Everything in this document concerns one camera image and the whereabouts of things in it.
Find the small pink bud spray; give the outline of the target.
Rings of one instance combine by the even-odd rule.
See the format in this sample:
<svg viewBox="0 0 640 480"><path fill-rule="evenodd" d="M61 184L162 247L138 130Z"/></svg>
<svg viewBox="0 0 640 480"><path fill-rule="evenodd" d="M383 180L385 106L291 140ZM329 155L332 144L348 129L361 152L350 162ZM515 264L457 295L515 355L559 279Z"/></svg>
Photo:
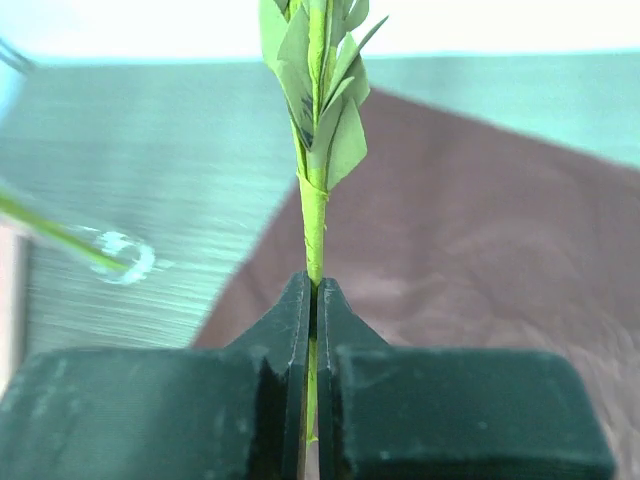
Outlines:
<svg viewBox="0 0 640 480"><path fill-rule="evenodd" d="M369 14L367 1L261 1L263 61L277 78L296 151L306 271L311 295L324 276L326 207L331 191L366 157L360 108L370 85L360 41L352 35Z"/></svg>

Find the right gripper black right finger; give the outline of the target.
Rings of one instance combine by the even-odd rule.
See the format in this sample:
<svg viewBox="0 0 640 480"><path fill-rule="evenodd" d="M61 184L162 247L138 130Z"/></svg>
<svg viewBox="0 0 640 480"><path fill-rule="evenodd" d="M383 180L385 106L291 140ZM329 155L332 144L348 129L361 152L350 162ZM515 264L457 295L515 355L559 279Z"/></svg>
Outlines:
<svg viewBox="0 0 640 480"><path fill-rule="evenodd" d="M576 369L504 348L388 344L325 279L317 300L324 479L610 479Z"/></svg>

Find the cream rose stem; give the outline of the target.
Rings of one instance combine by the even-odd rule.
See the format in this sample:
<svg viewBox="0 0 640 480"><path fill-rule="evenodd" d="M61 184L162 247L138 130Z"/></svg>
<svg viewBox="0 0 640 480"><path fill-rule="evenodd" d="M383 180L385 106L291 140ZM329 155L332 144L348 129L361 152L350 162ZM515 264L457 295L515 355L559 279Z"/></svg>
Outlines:
<svg viewBox="0 0 640 480"><path fill-rule="evenodd" d="M124 271L127 265L114 256L103 253L95 246L78 239L62 224L43 217L24 203L1 191L1 214L24 226L29 232L112 271Z"/></svg>

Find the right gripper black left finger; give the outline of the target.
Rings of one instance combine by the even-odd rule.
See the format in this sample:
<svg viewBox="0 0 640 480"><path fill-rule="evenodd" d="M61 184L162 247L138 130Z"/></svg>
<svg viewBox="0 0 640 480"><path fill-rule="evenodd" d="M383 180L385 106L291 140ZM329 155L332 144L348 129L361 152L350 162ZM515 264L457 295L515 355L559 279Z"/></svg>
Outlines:
<svg viewBox="0 0 640 480"><path fill-rule="evenodd" d="M310 306L299 272L223 348L29 358L1 401L2 478L302 478Z"/></svg>

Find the dark red wrapping paper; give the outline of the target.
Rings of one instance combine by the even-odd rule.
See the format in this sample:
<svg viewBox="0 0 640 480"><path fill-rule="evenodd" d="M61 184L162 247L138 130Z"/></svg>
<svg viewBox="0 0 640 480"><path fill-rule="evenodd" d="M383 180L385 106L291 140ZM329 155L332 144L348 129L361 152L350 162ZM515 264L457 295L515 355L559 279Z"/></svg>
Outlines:
<svg viewBox="0 0 640 480"><path fill-rule="evenodd" d="M639 174L381 91L330 196L325 274L388 344L539 350L639 475Z"/></svg>

